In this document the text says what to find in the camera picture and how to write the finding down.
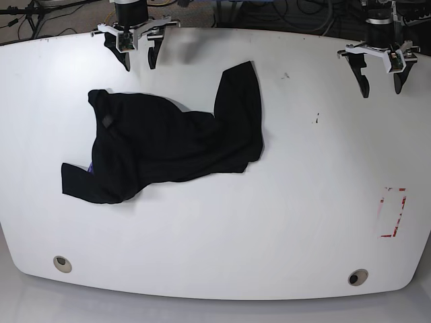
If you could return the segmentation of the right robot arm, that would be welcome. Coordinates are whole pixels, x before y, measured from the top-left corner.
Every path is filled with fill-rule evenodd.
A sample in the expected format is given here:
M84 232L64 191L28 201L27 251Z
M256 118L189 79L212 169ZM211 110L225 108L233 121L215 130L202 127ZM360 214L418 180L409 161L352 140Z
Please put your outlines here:
M145 36L154 43L147 52L149 68L154 70L166 29L179 27L180 22L169 15L157 20L151 18L146 1L115 1L114 4L118 23L98 25L98 31L104 34L104 46L130 71L129 54L138 50L139 40Z

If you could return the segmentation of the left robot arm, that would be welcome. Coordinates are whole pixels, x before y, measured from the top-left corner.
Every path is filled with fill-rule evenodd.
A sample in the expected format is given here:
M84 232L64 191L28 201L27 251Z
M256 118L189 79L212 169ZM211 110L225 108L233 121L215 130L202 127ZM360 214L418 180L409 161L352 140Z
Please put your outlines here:
M383 62L385 72L393 75L395 93L400 94L412 67L418 62L416 54L420 48L411 40L403 39L396 1L362 1L361 9L366 26L365 41L346 45L337 52L337 57L346 59L363 98L370 93L368 79L362 74L367 67L366 56Z

